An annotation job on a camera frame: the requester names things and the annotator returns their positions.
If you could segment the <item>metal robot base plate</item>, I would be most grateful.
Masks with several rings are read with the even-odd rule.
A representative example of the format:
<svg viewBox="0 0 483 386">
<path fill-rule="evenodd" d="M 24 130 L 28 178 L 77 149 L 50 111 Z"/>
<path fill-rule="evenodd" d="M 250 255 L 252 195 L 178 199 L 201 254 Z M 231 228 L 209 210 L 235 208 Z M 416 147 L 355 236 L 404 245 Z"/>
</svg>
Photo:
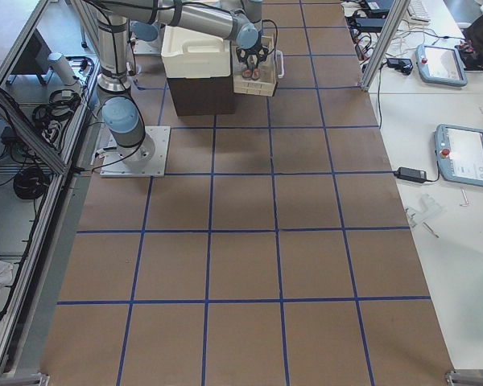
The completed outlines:
<svg viewBox="0 0 483 386">
<path fill-rule="evenodd" d="M 105 153 L 104 163 L 106 166 L 99 170 L 101 177 L 163 177 L 170 134 L 170 126 L 147 126 L 146 137 L 140 149 L 125 161 L 120 161 L 120 159 L 126 157 L 129 153 L 123 148 L 118 151 L 114 136 L 110 134 L 107 146 L 112 146 L 114 149 Z"/>
</svg>

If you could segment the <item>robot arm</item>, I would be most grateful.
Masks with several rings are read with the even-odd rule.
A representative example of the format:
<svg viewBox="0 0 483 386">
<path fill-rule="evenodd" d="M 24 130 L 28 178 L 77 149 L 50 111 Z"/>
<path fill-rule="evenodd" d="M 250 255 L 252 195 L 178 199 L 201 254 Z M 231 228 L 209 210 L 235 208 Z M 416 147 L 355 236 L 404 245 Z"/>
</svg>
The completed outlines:
<svg viewBox="0 0 483 386">
<path fill-rule="evenodd" d="M 127 71 L 130 22 L 205 33 L 235 42 L 250 54 L 262 49 L 262 2 L 217 1 L 87 1 L 97 11 L 101 73 L 97 79 L 101 115 L 114 136 L 119 161 L 141 165 L 153 156 L 155 144 L 131 97 Z"/>
</svg>

